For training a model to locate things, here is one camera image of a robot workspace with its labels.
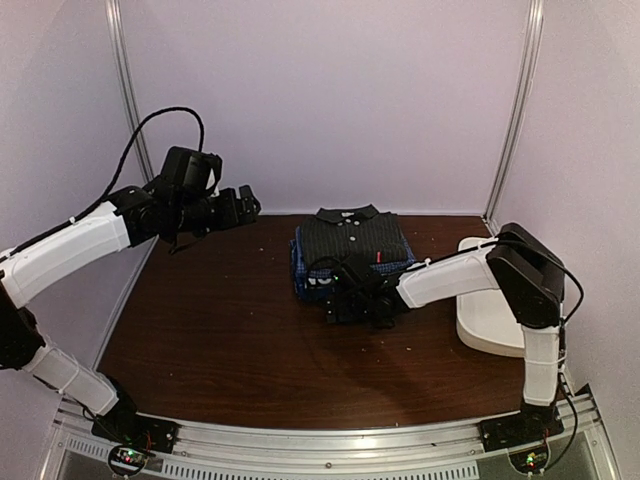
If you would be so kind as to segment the dark blue printed shirt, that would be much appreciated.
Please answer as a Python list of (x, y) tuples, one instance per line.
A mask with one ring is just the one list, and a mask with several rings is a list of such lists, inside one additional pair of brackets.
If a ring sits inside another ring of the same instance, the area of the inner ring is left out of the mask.
[(308, 271), (310, 274), (311, 270), (314, 267), (319, 268), (327, 268), (330, 267), (332, 270), (331, 276), (326, 279), (317, 279), (307, 277), (305, 280), (294, 279), (292, 274), (292, 281), (294, 285), (294, 291), (296, 295), (303, 301), (306, 302), (317, 302), (333, 292), (333, 288), (336, 286), (336, 278), (337, 275), (335, 273), (335, 269), (339, 266), (339, 264), (344, 260), (344, 256), (338, 255), (325, 255), (321, 256), (316, 260), (307, 261), (303, 254), (304, 261), (307, 265)]

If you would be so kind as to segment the dark striped long sleeve shirt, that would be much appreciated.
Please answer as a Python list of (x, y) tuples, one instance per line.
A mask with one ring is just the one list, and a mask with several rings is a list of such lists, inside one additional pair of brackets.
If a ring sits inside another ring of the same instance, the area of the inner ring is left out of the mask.
[(345, 209), (320, 208), (296, 229), (307, 266), (323, 268), (330, 259), (356, 255), (369, 264), (407, 265), (415, 259), (398, 215), (374, 205)]

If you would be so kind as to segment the blue checked shirt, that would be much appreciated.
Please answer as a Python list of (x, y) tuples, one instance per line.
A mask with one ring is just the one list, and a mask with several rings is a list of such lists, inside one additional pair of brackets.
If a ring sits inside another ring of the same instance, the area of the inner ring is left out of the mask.
[[(417, 260), (413, 251), (411, 250), (408, 241), (403, 239), (404, 247), (407, 254), (406, 260), (400, 261), (389, 261), (389, 262), (380, 262), (380, 263), (372, 263), (371, 268), (381, 274), (389, 274), (395, 271), (406, 269), (412, 265), (414, 265)], [(298, 243), (296, 239), (292, 239), (289, 241), (290, 248), (290, 270), (294, 279), (305, 280), (307, 277), (317, 278), (317, 279), (326, 279), (331, 276), (332, 270), (330, 267), (327, 268), (319, 268), (314, 267), (311, 270), (311, 273), (308, 274), (308, 268), (304, 261), (302, 251), (298, 248)]]

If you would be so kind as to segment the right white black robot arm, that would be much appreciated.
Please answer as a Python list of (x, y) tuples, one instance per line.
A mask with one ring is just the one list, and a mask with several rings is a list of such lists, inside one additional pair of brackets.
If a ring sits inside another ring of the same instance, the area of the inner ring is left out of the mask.
[(477, 246), (390, 274), (377, 272), (356, 255), (339, 260), (325, 309), (331, 323), (365, 321), (387, 327), (396, 316), (440, 300), (500, 292), (524, 338), (525, 380), (512, 430), (519, 440), (530, 442), (555, 419), (567, 274), (541, 242), (509, 223)]

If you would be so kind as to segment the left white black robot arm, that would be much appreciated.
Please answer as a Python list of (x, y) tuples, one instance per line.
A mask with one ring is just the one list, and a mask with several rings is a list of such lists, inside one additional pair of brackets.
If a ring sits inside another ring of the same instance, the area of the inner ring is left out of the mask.
[(46, 339), (28, 305), (44, 290), (111, 254), (160, 239), (180, 252), (179, 235), (200, 240), (249, 225), (261, 204), (248, 185), (220, 189), (222, 159), (184, 147), (169, 149), (161, 172), (144, 186), (108, 193), (87, 213), (1, 255), (1, 365), (24, 370), (104, 419), (123, 444), (144, 433), (126, 393)]

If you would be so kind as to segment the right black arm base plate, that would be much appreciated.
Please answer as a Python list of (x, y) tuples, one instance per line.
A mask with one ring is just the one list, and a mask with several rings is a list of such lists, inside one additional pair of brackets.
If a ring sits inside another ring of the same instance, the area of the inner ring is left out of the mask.
[(510, 449), (529, 443), (540, 443), (549, 436), (564, 432), (556, 409), (522, 409), (503, 417), (479, 423), (483, 448), (486, 452)]

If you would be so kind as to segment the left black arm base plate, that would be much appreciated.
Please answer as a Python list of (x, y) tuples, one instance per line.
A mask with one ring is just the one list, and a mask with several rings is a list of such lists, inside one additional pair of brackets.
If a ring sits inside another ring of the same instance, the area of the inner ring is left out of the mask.
[(97, 416), (91, 433), (118, 444), (147, 452), (170, 454), (177, 437), (178, 424), (132, 413), (109, 413)]

